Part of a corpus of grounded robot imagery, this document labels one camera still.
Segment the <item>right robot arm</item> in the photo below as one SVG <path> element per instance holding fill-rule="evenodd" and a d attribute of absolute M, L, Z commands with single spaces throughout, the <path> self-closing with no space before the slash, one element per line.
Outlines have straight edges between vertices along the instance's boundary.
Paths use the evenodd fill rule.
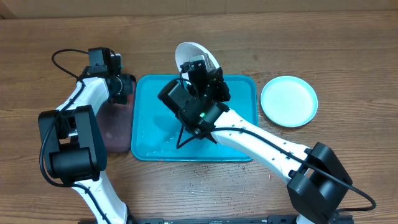
<path fill-rule="evenodd" d="M 189 98 L 176 116 L 194 138 L 236 149 L 277 174 L 297 223 L 328 223 L 340 212 L 352 180 L 328 146 L 288 142 L 246 121 L 226 105 L 231 95 L 221 68 L 183 68 L 179 79 Z"/>

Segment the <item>light blue plate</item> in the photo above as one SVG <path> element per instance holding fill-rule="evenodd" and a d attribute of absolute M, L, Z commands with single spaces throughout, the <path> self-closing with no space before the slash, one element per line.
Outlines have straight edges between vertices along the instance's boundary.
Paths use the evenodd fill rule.
<path fill-rule="evenodd" d="M 264 114 L 286 128 L 305 126 L 318 111 L 318 97 L 313 87 L 294 76 L 280 76 L 267 82 L 260 102 Z"/>

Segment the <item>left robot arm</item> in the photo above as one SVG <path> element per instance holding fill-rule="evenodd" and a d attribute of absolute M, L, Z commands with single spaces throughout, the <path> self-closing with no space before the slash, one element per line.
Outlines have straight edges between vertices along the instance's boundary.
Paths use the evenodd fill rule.
<path fill-rule="evenodd" d="M 44 179 L 80 194 L 95 216 L 95 223 L 135 223 L 105 171 L 108 155 L 96 119 L 108 100 L 128 102 L 135 85 L 135 77 L 128 73 L 82 75 L 62 105 L 38 117 L 42 142 L 39 166 Z"/>

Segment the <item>white plate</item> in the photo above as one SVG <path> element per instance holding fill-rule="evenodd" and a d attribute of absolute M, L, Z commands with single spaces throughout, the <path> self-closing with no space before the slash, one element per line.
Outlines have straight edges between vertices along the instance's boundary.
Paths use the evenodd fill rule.
<path fill-rule="evenodd" d="M 181 65 L 184 62 L 189 62 L 193 57 L 199 55 L 202 55 L 202 58 L 205 59 L 208 71 L 219 70 L 221 68 L 214 55 L 204 46 L 196 42 L 183 42 L 175 50 L 175 63 L 179 72 L 182 71 Z"/>

